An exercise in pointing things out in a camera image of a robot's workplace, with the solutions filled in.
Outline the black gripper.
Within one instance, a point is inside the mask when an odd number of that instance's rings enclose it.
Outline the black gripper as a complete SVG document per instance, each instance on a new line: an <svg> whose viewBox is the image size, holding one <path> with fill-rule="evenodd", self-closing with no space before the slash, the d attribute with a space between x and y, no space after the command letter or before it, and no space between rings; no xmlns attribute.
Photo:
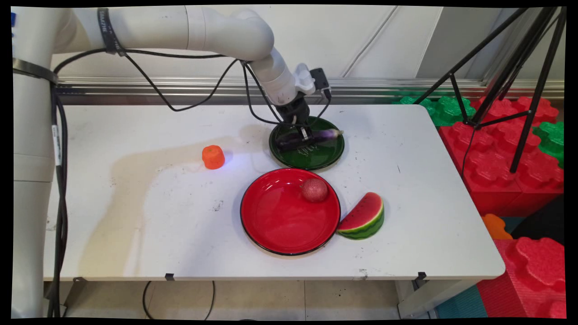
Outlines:
<svg viewBox="0 0 578 325"><path fill-rule="evenodd" d="M280 152L297 150L317 142L308 123L310 109L306 103L305 95L297 95L287 104L276 105L276 110L281 117L280 125L284 127L296 126L296 138L278 138L276 140L276 147Z"/></svg>

